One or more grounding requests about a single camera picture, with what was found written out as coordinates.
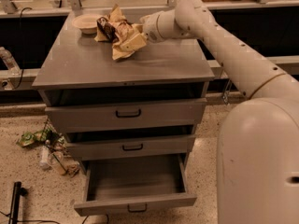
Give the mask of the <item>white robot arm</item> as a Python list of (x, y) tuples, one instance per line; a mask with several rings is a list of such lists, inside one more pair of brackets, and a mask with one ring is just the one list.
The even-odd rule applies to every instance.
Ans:
[(151, 42), (198, 38), (245, 96), (217, 144), (219, 224), (299, 224), (299, 82), (215, 21), (201, 0), (141, 20)]

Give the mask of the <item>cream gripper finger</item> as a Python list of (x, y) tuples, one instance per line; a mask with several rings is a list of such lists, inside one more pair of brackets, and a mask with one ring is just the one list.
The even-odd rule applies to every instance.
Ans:
[(147, 45), (147, 38), (143, 34), (134, 34), (120, 44), (123, 52), (137, 51)]

